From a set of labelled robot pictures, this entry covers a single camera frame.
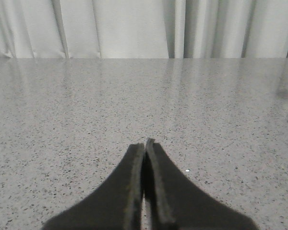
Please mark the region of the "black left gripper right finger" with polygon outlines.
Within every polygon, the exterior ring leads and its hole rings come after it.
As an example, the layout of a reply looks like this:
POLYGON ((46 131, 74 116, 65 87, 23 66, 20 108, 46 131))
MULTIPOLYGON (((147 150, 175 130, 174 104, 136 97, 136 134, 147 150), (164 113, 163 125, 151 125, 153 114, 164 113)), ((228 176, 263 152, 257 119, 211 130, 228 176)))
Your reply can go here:
POLYGON ((256 230, 254 221, 193 184, 159 143, 147 140, 144 192, 154 230, 256 230))

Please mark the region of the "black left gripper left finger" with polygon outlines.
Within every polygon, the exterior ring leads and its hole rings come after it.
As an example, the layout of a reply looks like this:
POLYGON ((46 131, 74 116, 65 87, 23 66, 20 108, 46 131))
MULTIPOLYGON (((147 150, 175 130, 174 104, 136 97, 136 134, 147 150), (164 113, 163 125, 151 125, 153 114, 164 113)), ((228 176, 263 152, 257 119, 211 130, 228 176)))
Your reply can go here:
POLYGON ((144 145, 131 144, 111 175, 88 197, 51 218, 45 230, 139 230, 144 145))

